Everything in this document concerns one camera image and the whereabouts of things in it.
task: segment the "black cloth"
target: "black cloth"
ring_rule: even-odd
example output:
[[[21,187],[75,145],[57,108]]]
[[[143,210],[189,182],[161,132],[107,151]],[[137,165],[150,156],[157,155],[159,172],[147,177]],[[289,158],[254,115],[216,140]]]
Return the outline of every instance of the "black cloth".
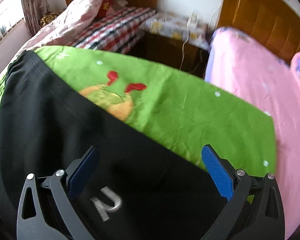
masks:
[[[72,90],[32,51],[9,66],[0,106],[0,216],[12,234],[26,176],[51,176],[94,145],[100,160],[75,201],[98,239],[200,239],[226,204],[210,176]],[[121,208],[103,222],[108,186]]]

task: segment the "window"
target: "window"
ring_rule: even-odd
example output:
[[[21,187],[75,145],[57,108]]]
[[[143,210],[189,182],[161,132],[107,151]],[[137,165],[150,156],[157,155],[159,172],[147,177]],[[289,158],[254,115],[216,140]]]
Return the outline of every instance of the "window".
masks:
[[[0,41],[24,18],[21,0],[0,3]]]

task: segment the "plaid blanket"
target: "plaid blanket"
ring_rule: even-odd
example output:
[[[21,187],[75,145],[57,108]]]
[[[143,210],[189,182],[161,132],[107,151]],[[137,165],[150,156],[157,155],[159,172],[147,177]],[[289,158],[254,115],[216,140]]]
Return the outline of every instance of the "plaid blanket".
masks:
[[[139,28],[141,23],[154,14],[155,10],[150,8],[125,7],[93,22],[67,45],[126,54],[144,35]]]

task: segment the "textured grip pad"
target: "textured grip pad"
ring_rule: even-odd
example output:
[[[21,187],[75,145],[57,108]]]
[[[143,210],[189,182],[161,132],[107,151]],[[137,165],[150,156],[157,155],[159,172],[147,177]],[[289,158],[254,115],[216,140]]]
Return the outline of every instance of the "textured grip pad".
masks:
[[[74,161],[74,163],[79,162],[79,165],[68,181],[68,197],[70,199],[74,199],[81,194],[91,174],[95,171],[98,161],[98,149],[95,147],[83,159]]]
[[[233,195],[233,182],[228,172],[222,166],[218,157],[209,148],[204,146],[201,151],[201,158],[206,166],[214,184],[216,185],[220,195],[226,197],[229,201]]]

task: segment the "power cord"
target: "power cord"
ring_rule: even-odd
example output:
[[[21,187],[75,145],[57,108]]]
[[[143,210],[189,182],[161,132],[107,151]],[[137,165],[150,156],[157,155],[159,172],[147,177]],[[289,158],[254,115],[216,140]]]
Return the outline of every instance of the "power cord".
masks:
[[[220,9],[221,5],[222,5],[222,3],[220,3],[218,9],[217,9],[217,10],[214,12],[214,14],[212,15],[212,17],[211,17],[211,19],[210,19],[210,22],[209,22],[209,24],[208,24],[208,29],[209,29],[209,27],[210,27],[210,24],[211,24],[211,22],[212,22],[212,19],[213,19],[214,15],[215,15],[215,14],[217,13],[217,11]]]
[[[188,22],[187,22],[187,39],[186,41],[182,44],[182,61],[181,61],[181,65],[180,65],[180,68],[179,70],[181,70],[181,67],[182,67],[182,64],[183,64],[183,61],[185,59],[185,44],[188,42],[189,40],[189,35],[190,35],[190,30],[189,30],[189,24],[192,20],[192,16],[194,15],[194,11],[192,12],[192,14],[190,15],[189,19],[188,19]]]

